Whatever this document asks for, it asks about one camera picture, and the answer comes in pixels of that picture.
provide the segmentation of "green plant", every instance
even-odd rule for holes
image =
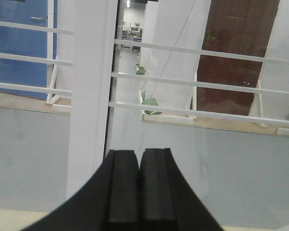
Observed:
[[[149,98],[149,99],[146,99],[142,102],[142,104],[144,105],[151,105],[151,106],[158,106],[158,103],[156,101],[156,99],[154,98]],[[149,114],[149,115],[159,115],[159,114],[162,114],[161,112],[155,112],[155,111],[144,111],[146,114]]]
[[[142,66],[140,66],[140,64],[136,64],[136,67],[138,69],[136,72],[137,75],[144,75],[145,74],[146,70]]]

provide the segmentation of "wooden door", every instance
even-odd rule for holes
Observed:
[[[202,49],[264,57],[279,0],[212,0]],[[262,63],[202,55],[197,80],[254,88]],[[197,88],[197,110],[248,115],[253,93]]]

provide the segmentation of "black plastic part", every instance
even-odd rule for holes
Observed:
[[[146,149],[141,160],[141,226],[144,231],[177,230],[164,153],[164,149]]]
[[[138,229],[138,180],[138,162],[134,151],[115,151],[108,230]]]
[[[223,231],[170,149],[113,151],[68,201],[23,231]]]
[[[176,165],[170,149],[165,149],[172,199],[180,231],[223,231],[194,194]]]
[[[106,230],[114,151],[89,181],[68,201],[23,231]]]

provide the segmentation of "gray wall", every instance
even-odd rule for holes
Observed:
[[[51,211],[65,201],[69,120],[0,108],[0,208]]]
[[[137,110],[115,109],[112,149],[140,160],[145,148],[165,147],[222,225],[289,225],[289,138],[148,123]]]

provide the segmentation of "white column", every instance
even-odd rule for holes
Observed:
[[[103,158],[117,0],[76,1],[67,197]]]

